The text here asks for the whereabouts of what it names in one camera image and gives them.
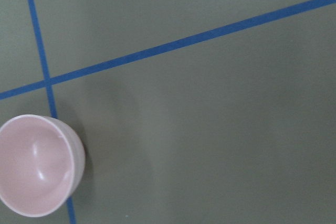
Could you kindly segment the pink bowl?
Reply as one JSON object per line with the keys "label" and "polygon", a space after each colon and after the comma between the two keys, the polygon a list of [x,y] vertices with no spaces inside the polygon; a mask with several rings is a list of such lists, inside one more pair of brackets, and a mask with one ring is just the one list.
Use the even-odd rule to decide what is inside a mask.
{"label": "pink bowl", "polygon": [[1,201],[17,214],[55,212],[77,189],[85,164],[80,137],[58,119],[24,114],[1,126]]}

